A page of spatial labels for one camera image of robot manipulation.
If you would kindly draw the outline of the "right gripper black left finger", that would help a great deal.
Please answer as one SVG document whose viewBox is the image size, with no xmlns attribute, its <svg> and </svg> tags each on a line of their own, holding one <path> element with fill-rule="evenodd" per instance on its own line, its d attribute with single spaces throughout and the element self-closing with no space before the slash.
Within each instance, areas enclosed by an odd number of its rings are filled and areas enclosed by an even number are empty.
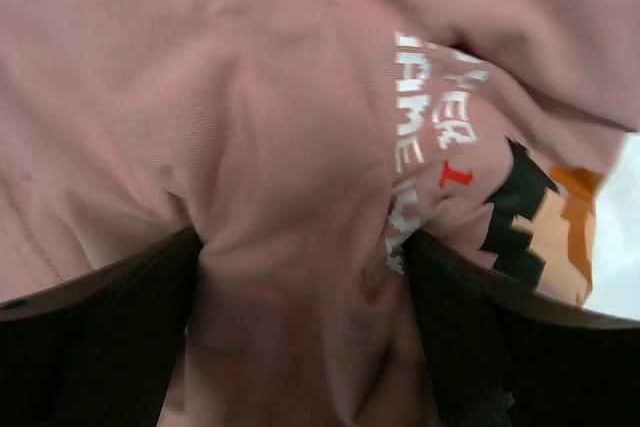
<svg viewBox="0 0 640 427">
<path fill-rule="evenodd" d="M 183 345 L 200 250 L 194 229 L 185 228 L 2 303 L 2 425 L 156 425 Z"/>
</svg>

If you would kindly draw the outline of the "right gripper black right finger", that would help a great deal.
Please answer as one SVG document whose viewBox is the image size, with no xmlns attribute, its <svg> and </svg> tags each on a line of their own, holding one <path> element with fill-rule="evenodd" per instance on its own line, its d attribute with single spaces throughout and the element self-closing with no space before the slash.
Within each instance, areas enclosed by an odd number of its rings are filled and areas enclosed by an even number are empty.
<svg viewBox="0 0 640 427">
<path fill-rule="evenodd" d="M 443 425 L 638 424 L 637 321 L 536 294 L 425 233 L 407 274 Z"/>
</svg>

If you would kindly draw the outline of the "pink printed t shirt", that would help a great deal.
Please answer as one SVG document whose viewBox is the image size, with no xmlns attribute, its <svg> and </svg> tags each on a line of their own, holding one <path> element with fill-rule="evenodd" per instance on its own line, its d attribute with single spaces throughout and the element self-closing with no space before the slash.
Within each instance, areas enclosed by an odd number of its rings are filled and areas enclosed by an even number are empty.
<svg viewBox="0 0 640 427">
<path fill-rule="evenodd" d="M 203 241 L 184 426 L 431 426 L 402 243 L 580 306 L 639 0 L 1 0 L 1 295 Z"/>
</svg>

